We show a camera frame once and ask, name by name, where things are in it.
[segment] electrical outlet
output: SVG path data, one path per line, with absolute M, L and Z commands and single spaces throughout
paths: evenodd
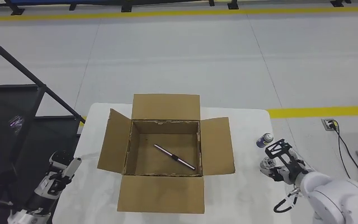
M 323 124 L 323 126 L 324 126 L 324 129 L 325 129 L 326 131 L 329 131 L 329 132 L 335 131 L 333 128 L 330 128 L 330 127 L 329 127 L 329 125 L 330 125 L 331 122 L 334 123 L 334 125 L 336 126 L 337 131 L 338 131 L 338 125 L 337 125 L 337 123 L 335 122 L 334 119 L 332 119 L 332 118 L 321 119 L 321 121 L 322 121 L 322 124 Z

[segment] white table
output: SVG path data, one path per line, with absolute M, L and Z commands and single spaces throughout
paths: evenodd
M 54 224 L 291 224 L 289 213 L 273 212 L 286 196 L 284 183 L 276 183 L 259 171 L 265 153 L 256 146 L 256 140 L 272 133 L 265 110 L 201 108 L 202 119 L 229 117 L 236 168 L 235 174 L 204 177 L 205 214 L 117 212 L 122 176 L 97 169 L 110 108 L 131 117 L 128 104 L 91 106 L 76 149 L 83 162 L 59 199 Z

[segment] box flap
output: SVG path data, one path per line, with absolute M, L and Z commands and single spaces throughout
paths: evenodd
M 134 94 L 133 120 L 200 120 L 199 95 Z
M 219 175 L 235 172 L 229 118 L 202 120 L 202 174 Z
M 131 120 L 111 109 L 97 168 L 122 173 Z
M 117 211 L 204 213 L 204 178 L 123 176 Z

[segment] wall socket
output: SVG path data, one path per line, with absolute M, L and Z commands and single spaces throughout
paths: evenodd
M 328 122 L 329 122 L 329 121 L 333 121 L 334 124 L 335 124 L 335 126 L 336 126 L 336 128 L 337 128 L 337 131 L 339 131 L 339 130 L 338 130 L 338 125 L 337 125 L 337 123 L 335 122 L 335 120 L 334 120 L 333 118 L 321 119 L 321 121 L 322 121 L 322 124 L 323 124 L 323 126 L 324 126 L 324 129 L 325 129 L 326 131 L 329 131 L 329 132 L 334 132 L 334 131 L 335 131 L 333 128 L 330 128 L 330 127 L 328 126 Z

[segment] blue can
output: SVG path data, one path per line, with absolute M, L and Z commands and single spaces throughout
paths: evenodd
M 260 148 L 264 148 L 273 140 L 274 140 L 274 137 L 272 136 L 272 134 L 266 133 L 256 141 L 256 145 Z

